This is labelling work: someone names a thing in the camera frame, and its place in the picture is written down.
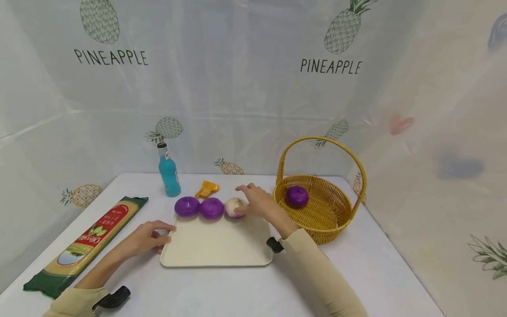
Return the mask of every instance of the wicker basket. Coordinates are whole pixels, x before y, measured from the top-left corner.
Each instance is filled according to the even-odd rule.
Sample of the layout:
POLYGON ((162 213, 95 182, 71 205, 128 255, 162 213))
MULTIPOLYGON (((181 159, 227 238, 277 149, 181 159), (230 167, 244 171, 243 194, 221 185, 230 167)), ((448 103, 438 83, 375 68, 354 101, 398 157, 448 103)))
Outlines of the wicker basket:
POLYGON ((303 228, 313 238, 316 244, 325 244, 331 242, 338 236, 338 233, 354 218, 357 208, 366 195, 366 173, 361 162, 348 148, 336 142, 333 139, 322 136, 308 136, 292 142, 283 151, 276 175, 276 185, 273 190, 273 198, 288 214, 288 216, 303 228), (292 175, 283 177, 283 167, 287 151, 296 143, 319 139, 335 144, 347 152, 355 161, 361 176, 363 178, 363 187, 359 197, 352 207, 350 200, 344 192, 336 185, 316 176, 311 175, 292 175), (308 191, 310 200, 302 208, 290 206, 285 198, 285 193, 292 186, 301 186, 308 191))

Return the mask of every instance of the yellow toy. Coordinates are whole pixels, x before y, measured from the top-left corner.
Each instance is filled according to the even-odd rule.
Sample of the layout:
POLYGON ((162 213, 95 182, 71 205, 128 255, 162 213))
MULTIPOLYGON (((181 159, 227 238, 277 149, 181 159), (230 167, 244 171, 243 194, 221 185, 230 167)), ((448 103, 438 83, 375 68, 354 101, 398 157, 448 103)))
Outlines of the yellow toy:
POLYGON ((203 181, 201 189, 195 194, 195 198, 206 199, 219 190, 220 186, 218 186, 217 184, 208 181, 203 181))

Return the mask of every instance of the hand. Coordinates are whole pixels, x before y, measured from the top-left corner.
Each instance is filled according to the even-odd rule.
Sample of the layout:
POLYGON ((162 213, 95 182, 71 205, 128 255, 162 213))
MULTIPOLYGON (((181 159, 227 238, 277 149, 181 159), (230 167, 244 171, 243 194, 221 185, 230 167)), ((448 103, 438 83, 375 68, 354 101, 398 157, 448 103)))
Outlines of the hand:
POLYGON ((145 222, 121 241, 112 252, 125 259, 149 250, 161 254, 164 245, 171 241, 171 237, 161 235, 155 230, 174 231, 176 227, 160 220, 145 222))
POLYGON ((264 218, 269 221, 269 218, 279 213, 285 213, 285 211, 273 200, 273 197, 268 194, 264 189, 257 187, 254 183, 250 183, 247 186, 241 185, 236 187, 236 191, 242 191, 246 199, 248 199, 248 205, 243 207, 237 207, 234 209, 235 213, 243 215, 254 215, 257 217, 264 218))
POLYGON ((294 231, 299 229, 285 210, 262 188, 250 183, 247 186, 236 187, 236 191, 242 191, 245 194, 248 205, 237 207, 234 209, 235 213, 254 215, 266 219, 280 233, 282 239, 287 239, 294 231))

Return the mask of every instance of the beige sleeve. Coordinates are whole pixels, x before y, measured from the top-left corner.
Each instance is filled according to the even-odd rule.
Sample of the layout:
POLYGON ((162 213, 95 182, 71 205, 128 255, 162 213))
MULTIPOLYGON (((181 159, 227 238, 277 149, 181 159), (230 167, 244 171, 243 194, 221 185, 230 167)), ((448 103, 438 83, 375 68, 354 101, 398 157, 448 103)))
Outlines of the beige sleeve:
POLYGON ((66 289, 50 306, 42 317, 93 317, 93 306, 104 298, 108 291, 66 289))
POLYGON ((280 243, 295 268, 308 276, 329 316, 368 317, 354 290, 304 229, 280 243))

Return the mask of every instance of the pineapple text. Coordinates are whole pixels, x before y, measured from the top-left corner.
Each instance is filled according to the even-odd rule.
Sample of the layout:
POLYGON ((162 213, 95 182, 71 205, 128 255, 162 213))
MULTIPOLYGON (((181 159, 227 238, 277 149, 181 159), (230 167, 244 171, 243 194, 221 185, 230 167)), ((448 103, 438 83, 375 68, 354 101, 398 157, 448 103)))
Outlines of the pineapple text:
POLYGON ((332 60, 327 59, 305 59, 301 60, 300 73, 306 71, 307 73, 321 73, 321 74, 337 74, 341 70, 342 74, 357 75, 357 71, 361 68, 362 61, 354 60, 332 60))
POLYGON ((137 64, 137 65, 148 65, 146 63, 145 51, 135 50, 117 50, 117 51, 85 51, 85 50, 74 50, 79 63, 87 63, 88 65, 125 65, 125 64, 137 64))

